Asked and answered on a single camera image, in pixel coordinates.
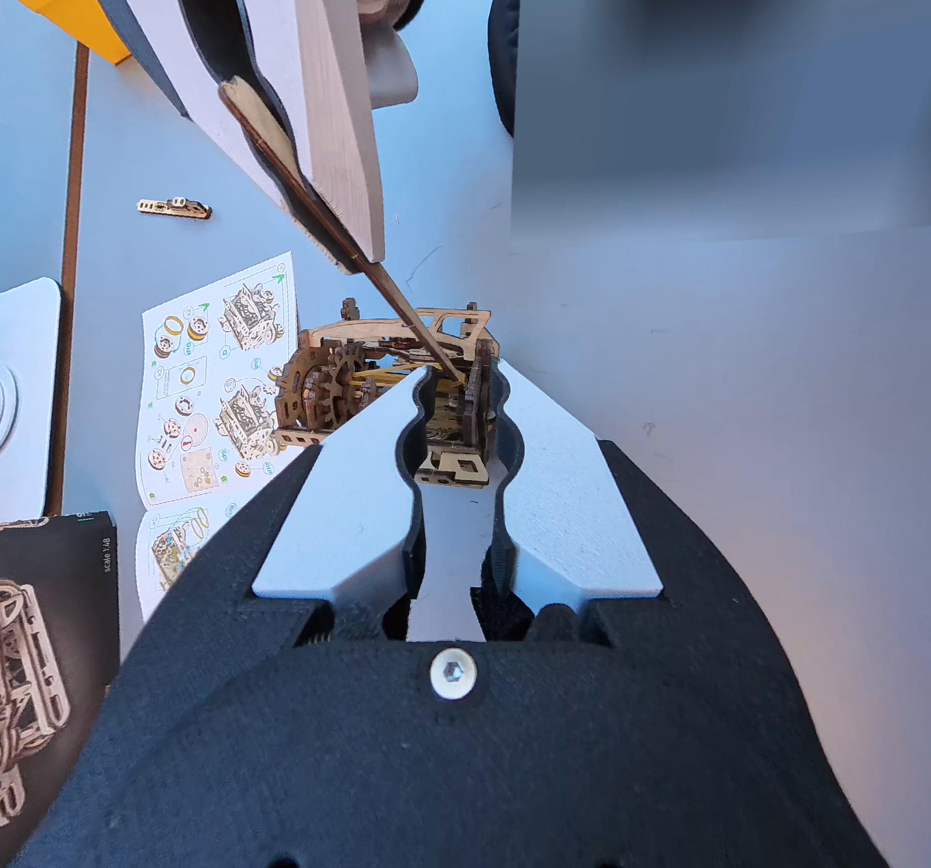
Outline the brown wooden strip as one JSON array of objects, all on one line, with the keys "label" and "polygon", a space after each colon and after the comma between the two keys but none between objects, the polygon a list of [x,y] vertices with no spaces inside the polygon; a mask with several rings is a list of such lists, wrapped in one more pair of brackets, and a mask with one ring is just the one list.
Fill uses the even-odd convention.
[{"label": "brown wooden strip", "polygon": [[88,64],[88,48],[82,43],[77,43],[64,213],[64,245],[61,272],[62,306],[58,336],[59,341],[57,346],[55,385],[52,400],[48,495],[45,508],[45,513],[47,515],[60,515],[63,513],[64,468],[73,353],[78,236],[87,119]]}]

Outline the white instruction booklet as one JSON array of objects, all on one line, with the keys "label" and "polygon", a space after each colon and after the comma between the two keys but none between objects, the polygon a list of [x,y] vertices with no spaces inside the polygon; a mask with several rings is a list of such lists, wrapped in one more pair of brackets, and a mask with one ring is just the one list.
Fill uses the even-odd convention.
[{"label": "white instruction booklet", "polygon": [[147,310],[135,467],[144,620],[227,520],[295,454],[277,428],[274,379],[297,349],[291,253]]}]

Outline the thin wooden stick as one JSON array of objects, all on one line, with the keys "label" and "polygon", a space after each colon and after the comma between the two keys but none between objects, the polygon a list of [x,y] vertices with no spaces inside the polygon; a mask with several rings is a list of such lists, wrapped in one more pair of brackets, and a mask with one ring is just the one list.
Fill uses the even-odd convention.
[{"label": "thin wooden stick", "polygon": [[347,274],[364,275],[402,322],[413,330],[448,378],[457,385],[463,385],[465,377],[453,366],[400,287],[381,264],[367,259],[344,224],[314,187],[305,181],[291,140],[259,94],[238,76],[221,83],[218,94],[253,148],[261,155],[262,165],[281,187],[288,206],[297,210],[297,221],[318,246]]}]

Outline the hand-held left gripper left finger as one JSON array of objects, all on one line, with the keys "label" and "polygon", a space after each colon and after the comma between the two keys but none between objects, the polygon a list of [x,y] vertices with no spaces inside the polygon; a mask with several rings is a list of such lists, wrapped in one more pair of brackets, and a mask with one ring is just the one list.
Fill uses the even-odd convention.
[{"label": "hand-held left gripper left finger", "polygon": [[415,481],[425,461],[425,367],[320,444],[252,584],[256,596],[355,604],[382,615],[415,599],[425,524]]}]

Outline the black product box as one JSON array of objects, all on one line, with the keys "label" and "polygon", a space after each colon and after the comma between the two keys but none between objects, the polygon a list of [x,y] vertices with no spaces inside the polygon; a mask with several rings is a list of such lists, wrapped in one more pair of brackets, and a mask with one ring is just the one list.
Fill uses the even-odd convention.
[{"label": "black product box", "polygon": [[3,866],[61,791],[118,671],[116,544],[108,513],[2,526]]}]

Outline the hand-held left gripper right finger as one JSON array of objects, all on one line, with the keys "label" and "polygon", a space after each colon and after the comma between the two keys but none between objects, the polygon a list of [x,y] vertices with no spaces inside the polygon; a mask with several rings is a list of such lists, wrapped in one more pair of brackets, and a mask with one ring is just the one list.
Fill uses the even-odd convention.
[{"label": "hand-held left gripper right finger", "polygon": [[662,582],[593,432],[501,359],[491,408],[506,470],[487,552],[493,591],[533,614],[657,597]]}]

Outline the black chair back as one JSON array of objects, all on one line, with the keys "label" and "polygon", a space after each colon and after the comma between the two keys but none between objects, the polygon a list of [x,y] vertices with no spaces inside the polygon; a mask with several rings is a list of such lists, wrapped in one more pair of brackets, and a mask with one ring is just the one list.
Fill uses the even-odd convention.
[{"label": "black chair back", "polygon": [[488,58],[500,120],[514,135],[520,0],[493,0],[487,23]]}]

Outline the wooden mechanical model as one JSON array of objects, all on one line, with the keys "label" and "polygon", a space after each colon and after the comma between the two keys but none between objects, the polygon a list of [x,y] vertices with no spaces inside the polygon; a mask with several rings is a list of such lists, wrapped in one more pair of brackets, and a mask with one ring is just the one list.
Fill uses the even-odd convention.
[{"label": "wooden mechanical model", "polygon": [[427,455],[416,480],[477,489],[489,483],[495,435],[491,364],[499,344],[488,331],[490,311],[422,307],[419,317],[462,374],[455,384],[401,319],[362,318],[353,297],[341,319],[302,330],[298,347],[276,377],[273,435],[282,444],[322,443],[414,370],[437,373],[433,416],[426,424]]}]

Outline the small wooden model part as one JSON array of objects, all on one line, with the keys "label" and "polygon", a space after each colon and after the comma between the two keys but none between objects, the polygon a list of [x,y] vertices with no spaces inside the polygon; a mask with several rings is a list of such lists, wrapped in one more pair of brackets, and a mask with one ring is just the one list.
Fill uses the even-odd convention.
[{"label": "small wooden model part", "polygon": [[140,199],[136,208],[141,213],[195,220],[208,220],[212,216],[212,209],[209,206],[183,197],[169,200]]}]

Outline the white tray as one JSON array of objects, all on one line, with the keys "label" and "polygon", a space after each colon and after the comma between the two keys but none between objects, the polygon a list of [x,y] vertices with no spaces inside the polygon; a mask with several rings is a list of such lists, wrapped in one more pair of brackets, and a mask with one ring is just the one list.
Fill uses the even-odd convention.
[{"label": "white tray", "polygon": [[47,498],[62,294],[49,278],[1,294],[1,522],[32,520]]}]

